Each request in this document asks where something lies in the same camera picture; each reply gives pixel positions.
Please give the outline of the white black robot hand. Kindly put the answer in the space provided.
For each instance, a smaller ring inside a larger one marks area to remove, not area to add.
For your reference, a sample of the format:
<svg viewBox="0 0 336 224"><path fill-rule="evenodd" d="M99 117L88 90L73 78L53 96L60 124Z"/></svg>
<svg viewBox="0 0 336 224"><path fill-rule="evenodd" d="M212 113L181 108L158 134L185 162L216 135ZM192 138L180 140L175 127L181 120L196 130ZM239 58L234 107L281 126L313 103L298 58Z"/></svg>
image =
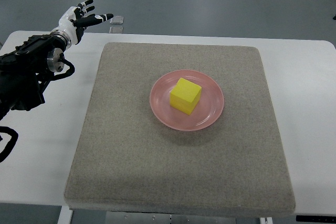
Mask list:
<svg viewBox="0 0 336 224"><path fill-rule="evenodd" d="M51 34L60 37L67 49L72 45L77 45L88 27L101 24L114 17L111 13L96 15L92 13L94 9L93 0L86 0L70 7L61 16L58 26L51 31Z"/></svg>

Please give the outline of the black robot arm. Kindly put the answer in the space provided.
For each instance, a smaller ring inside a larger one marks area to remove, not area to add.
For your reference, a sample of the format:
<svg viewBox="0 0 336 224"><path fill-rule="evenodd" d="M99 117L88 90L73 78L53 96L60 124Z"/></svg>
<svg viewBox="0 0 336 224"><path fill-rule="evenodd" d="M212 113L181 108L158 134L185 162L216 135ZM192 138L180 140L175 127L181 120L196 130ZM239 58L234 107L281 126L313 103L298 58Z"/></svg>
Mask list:
<svg viewBox="0 0 336 224"><path fill-rule="evenodd" d="M43 92L50 82L75 72L64 56L70 46L62 34L32 35L1 56L1 119L10 110L30 111L45 103Z"/></svg>

